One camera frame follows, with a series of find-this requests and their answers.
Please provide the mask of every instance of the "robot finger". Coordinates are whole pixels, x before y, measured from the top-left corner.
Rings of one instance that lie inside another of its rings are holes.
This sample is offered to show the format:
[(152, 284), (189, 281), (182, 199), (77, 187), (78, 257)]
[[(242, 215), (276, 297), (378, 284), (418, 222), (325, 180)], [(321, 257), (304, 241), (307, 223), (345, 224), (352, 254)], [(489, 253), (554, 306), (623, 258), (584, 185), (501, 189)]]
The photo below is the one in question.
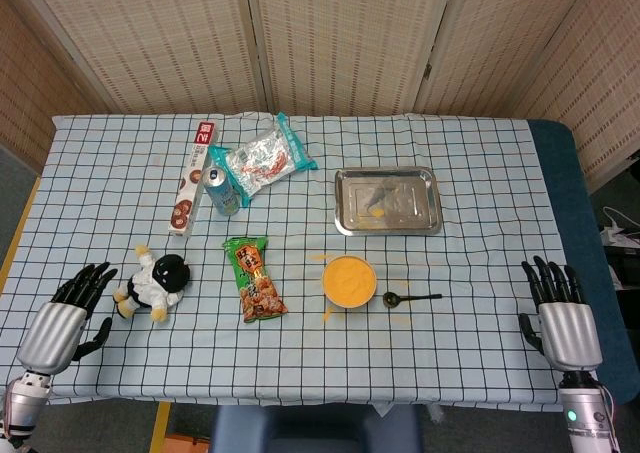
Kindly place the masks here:
[(82, 283), (74, 288), (74, 292), (69, 296), (69, 301), (67, 301), (67, 303), (74, 306), (81, 306), (85, 304), (87, 297), (91, 295), (94, 285), (98, 282), (100, 276), (102, 276), (102, 273), (104, 273), (107, 268), (109, 268), (109, 263), (107, 262), (102, 263), (95, 268)]
[(558, 301), (560, 298), (558, 297), (556, 287), (551, 280), (551, 270), (549, 270), (547, 264), (539, 256), (534, 256), (533, 261), (535, 261), (536, 266), (540, 271), (540, 282), (542, 283), (542, 289), (544, 290), (545, 294), (550, 301)]
[(560, 267), (553, 261), (549, 262), (549, 268), (551, 269), (551, 273), (553, 273), (553, 279), (556, 282), (556, 290), (560, 295), (560, 301), (570, 303), (571, 295), (569, 294), (569, 287), (567, 286), (567, 279), (565, 278), (564, 273), (562, 273)]
[(73, 288), (73, 278), (67, 280), (60, 288), (56, 290), (53, 298), (51, 298), (51, 303), (60, 303), (60, 298), (66, 296), (71, 288)]
[(529, 288), (531, 288), (531, 296), (533, 297), (533, 302), (536, 304), (536, 309), (540, 303), (545, 303), (549, 301), (544, 291), (542, 290), (542, 286), (540, 285), (540, 278), (536, 274), (536, 271), (533, 267), (527, 263), (526, 261), (522, 262), (522, 268), (527, 275), (527, 280), (529, 280)]
[(64, 291), (60, 295), (58, 295), (58, 293), (56, 292), (55, 297), (57, 298), (55, 303), (69, 303), (69, 300), (74, 296), (74, 291), (76, 291), (78, 285), (82, 284), (82, 282), (87, 278), (87, 276), (91, 274), (94, 268), (95, 265), (93, 264), (87, 265), (83, 269), (81, 269), (78, 274), (73, 277), (72, 280), (67, 281), (62, 286)]
[(105, 318), (100, 325), (98, 333), (93, 337), (93, 340), (78, 345), (75, 353), (73, 354), (73, 358), (71, 358), (72, 361), (80, 361), (82, 357), (87, 356), (89, 353), (93, 353), (97, 349), (101, 348), (107, 341), (107, 338), (109, 338), (112, 322), (113, 320), (111, 318)]
[(109, 283), (113, 279), (113, 277), (116, 276), (117, 273), (118, 273), (118, 270), (113, 268), (107, 271), (104, 275), (102, 275), (100, 280), (91, 289), (90, 294), (87, 295), (86, 301), (78, 305), (79, 307), (87, 310), (87, 318), (91, 317), (91, 314), (93, 313), (93, 310), (98, 304), (98, 301), (100, 301), (100, 296), (102, 295), (102, 292), (107, 286), (107, 283)]
[(520, 313), (518, 315), (518, 325), (520, 326), (520, 331), (522, 332), (524, 339), (527, 340), (527, 343), (544, 355), (542, 350), (542, 340), (533, 331), (529, 315), (526, 313)]
[(582, 296), (582, 288), (580, 287), (580, 281), (578, 281), (578, 275), (573, 268), (569, 265), (565, 265), (564, 272), (569, 279), (569, 290), (571, 292), (571, 301), (574, 303), (584, 303), (584, 297)]

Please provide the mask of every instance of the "white box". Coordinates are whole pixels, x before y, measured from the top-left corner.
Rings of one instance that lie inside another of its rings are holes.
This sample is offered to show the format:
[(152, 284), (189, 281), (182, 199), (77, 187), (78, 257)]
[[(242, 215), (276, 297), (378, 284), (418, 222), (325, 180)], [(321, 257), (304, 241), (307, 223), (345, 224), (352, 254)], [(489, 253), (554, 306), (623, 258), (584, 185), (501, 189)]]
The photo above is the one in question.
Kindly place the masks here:
[(198, 213), (198, 204), (202, 194), (200, 176), (209, 164), (207, 149), (213, 141), (215, 125), (206, 121), (200, 122), (196, 137), (193, 140), (189, 161), (182, 169), (180, 188), (171, 214), (169, 234), (187, 236)]

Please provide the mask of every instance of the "blue chair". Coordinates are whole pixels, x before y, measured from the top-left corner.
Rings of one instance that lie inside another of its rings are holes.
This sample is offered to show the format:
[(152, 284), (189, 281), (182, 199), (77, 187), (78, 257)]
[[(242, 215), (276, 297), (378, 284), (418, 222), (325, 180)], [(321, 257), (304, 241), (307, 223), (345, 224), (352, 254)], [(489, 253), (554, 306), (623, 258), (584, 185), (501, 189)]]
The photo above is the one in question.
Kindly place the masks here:
[(384, 417), (371, 405), (220, 406), (215, 453), (422, 453), (419, 407)]

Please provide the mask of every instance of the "black and white plush toy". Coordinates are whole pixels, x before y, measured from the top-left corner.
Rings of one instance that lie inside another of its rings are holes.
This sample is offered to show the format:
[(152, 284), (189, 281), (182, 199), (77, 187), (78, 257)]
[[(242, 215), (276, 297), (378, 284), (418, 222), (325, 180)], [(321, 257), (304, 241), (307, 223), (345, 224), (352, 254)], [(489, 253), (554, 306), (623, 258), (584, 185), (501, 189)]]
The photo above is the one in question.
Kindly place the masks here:
[(150, 307), (151, 319), (164, 321), (167, 308), (182, 298), (182, 290), (189, 281), (189, 267), (179, 255), (164, 255), (156, 261), (144, 245), (136, 246), (136, 256), (142, 270), (113, 294), (118, 313), (123, 318), (131, 318), (141, 306)]

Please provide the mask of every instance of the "woven screen panel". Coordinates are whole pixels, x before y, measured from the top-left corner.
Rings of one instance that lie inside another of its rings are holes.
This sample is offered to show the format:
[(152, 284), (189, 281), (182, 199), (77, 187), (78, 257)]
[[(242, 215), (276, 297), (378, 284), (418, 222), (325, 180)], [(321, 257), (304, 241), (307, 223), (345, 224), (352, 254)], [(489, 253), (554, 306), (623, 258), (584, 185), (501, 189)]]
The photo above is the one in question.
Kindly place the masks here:
[(258, 3), (276, 109), (385, 115), (413, 108), (444, 0)]
[(640, 0), (578, 0), (514, 114), (572, 129), (593, 189), (640, 149)]
[(239, 0), (45, 1), (122, 112), (258, 108)]
[(433, 114), (502, 114), (509, 93), (574, 1), (451, 0), (416, 107)]
[(0, 58), (0, 142), (41, 172), (51, 117), (93, 109), (8, 0), (0, 0)]

